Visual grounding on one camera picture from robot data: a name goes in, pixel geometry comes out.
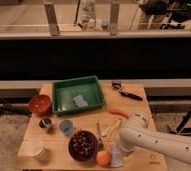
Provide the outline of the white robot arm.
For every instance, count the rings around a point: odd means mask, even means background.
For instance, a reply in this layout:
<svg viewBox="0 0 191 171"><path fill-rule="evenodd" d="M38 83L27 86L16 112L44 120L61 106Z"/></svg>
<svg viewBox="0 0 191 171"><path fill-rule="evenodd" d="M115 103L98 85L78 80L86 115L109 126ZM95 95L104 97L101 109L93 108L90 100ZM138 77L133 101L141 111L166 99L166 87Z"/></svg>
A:
<svg viewBox="0 0 191 171"><path fill-rule="evenodd" d="M146 148L191 165L191 137L150 130L149 118L132 114L120 127L118 144L125 153L135 146Z"/></svg>

